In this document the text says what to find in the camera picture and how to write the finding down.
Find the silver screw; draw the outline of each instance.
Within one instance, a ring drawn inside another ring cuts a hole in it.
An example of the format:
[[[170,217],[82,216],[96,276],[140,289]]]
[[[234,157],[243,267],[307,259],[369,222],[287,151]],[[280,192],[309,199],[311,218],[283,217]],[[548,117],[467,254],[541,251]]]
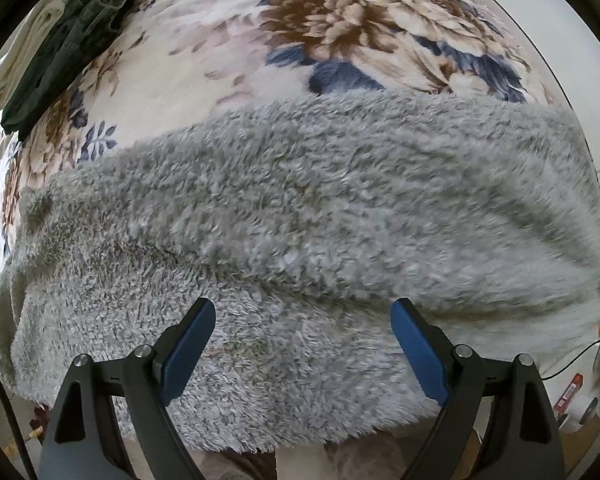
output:
[[[136,357],[147,357],[151,353],[152,348],[149,345],[140,345],[134,350]]]
[[[534,364],[534,359],[529,354],[520,354],[518,359],[523,366],[532,366]]]
[[[84,366],[89,362],[89,356],[87,354],[80,354],[74,359],[75,366]]]
[[[458,345],[456,346],[456,355],[458,357],[462,357],[464,359],[467,359],[468,357],[471,357],[474,354],[474,351],[471,350],[470,346],[467,345]]]

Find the gray fluffy blanket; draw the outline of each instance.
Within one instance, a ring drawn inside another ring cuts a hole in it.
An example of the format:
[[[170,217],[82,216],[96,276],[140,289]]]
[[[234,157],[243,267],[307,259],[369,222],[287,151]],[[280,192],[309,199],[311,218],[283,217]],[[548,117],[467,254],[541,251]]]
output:
[[[389,326],[401,296],[453,341],[544,368],[600,320],[600,190],[557,107],[367,91],[245,108],[60,173],[20,206],[2,377],[52,403],[76,354],[126,355],[207,296],[216,331],[169,408],[193,447],[435,413]]]

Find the floral bedding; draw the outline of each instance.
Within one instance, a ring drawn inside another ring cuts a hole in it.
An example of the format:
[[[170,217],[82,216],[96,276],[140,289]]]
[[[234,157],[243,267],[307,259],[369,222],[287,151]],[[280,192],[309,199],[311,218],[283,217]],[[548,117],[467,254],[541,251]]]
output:
[[[136,0],[26,142],[0,129],[0,271],[20,191],[58,171],[306,92],[406,86],[550,104],[530,59],[482,0]]]

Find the thin black wire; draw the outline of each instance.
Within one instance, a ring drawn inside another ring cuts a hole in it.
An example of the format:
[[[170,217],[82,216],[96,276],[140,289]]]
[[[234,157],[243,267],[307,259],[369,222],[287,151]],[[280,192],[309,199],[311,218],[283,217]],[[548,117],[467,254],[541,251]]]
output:
[[[22,459],[22,465],[24,469],[27,471],[27,475],[29,475],[30,480],[38,480],[38,476],[36,475],[36,470],[33,467],[31,462],[31,457],[29,456],[29,452],[27,451],[27,446],[22,437],[22,433],[20,432],[20,427],[18,425],[18,419],[16,418],[16,414],[13,413],[13,407],[11,406],[11,401],[9,400],[9,396],[7,392],[4,390],[4,386],[0,382],[0,402],[2,403],[2,407],[4,408],[4,413],[7,415],[7,421],[11,428],[11,433],[13,433],[13,439],[15,440],[16,447],[18,448],[18,452],[20,453],[20,457]]]
[[[569,361],[569,364],[560,368],[560,370],[558,370],[555,374],[551,374],[547,377],[542,377],[541,380],[548,381],[549,379],[553,379],[554,377],[557,377],[563,371],[565,371],[567,368],[569,368],[572,364],[574,364],[574,362],[576,362],[578,359],[580,359],[582,357],[582,355],[584,354],[584,352],[589,350],[589,348],[591,348],[593,345],[597,345],[598,343],[600,343],[600,339],[598,339],[597,341],[594,341],[589,346],[587,346],[582,352],[580,352],[578,355],[576,355],[576,357],[574,357],[571,361]]]

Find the white garment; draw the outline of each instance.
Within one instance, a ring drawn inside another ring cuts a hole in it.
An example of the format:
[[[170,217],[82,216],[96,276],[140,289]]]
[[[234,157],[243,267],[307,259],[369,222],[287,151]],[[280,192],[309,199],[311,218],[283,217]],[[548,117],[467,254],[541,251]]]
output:
[[[13,95],[22,75],[68,0],[40,0],[11,34],[11,46],[0,59],[0,110]]]

